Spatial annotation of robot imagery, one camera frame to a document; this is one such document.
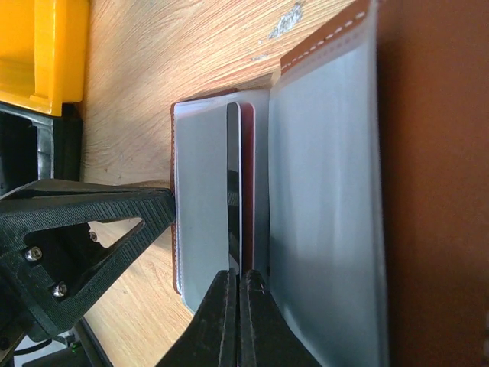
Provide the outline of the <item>black credit card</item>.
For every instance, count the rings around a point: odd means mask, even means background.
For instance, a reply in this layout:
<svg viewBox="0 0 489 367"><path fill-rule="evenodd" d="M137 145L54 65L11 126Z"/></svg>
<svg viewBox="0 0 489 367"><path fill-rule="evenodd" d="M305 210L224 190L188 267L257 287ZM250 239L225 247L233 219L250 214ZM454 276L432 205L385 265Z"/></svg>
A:
<svg viewBox="0 0 489 367"><path fill-rule="evenodd" d="M226 106L227 213L230 268L241 274L241 109L236 102Z"/></svg>

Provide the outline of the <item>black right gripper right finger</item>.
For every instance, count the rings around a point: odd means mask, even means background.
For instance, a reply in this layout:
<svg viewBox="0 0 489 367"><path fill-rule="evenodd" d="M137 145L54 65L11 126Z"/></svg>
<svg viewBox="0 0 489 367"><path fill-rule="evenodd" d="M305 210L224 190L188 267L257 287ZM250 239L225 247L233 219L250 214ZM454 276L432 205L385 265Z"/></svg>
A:
<svg viewBox="0 0 489 367"><path fill-rule="evenodd" d="M243 366L319 365L287 325L259 271L241 279L239 308Z"/></svg>

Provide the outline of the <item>brown leather card holder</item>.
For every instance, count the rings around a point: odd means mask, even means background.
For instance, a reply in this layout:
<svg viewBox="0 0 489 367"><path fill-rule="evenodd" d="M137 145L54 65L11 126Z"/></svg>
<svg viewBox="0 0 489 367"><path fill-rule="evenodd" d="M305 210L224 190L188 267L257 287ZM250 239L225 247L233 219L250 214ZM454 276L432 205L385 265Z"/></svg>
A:
<svg viewBox="0 0 489 367"><path fill-rule="evenodd" d="M172 105L173 286L193 317L233 269L232 102L254 107L251 270L318 366L486 366L488 3L354 1L273 87Z"/></svg>

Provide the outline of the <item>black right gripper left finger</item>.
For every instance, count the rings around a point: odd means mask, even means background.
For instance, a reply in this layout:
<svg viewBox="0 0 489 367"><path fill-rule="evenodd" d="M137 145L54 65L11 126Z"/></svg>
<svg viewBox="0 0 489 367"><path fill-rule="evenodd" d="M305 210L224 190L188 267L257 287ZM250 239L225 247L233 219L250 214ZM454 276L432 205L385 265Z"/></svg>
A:
<svg viewBox="0 0 489 367"><path fill-rule="evenodd" d="M236 273L218 271L189 326L158 365L236 366L237 316Z"/></svg>

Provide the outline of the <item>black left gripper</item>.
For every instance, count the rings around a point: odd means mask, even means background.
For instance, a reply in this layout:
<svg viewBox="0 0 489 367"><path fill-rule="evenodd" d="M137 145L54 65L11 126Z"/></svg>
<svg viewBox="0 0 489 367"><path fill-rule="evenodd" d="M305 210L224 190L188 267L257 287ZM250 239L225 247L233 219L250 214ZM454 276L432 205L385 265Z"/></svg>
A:
<svg viewBox="0 0 489 367"><path fill-rule="evenodd" d="M49 179L5 194L1 365L110 366L82 317L175 216L163 187Z"/></svg>

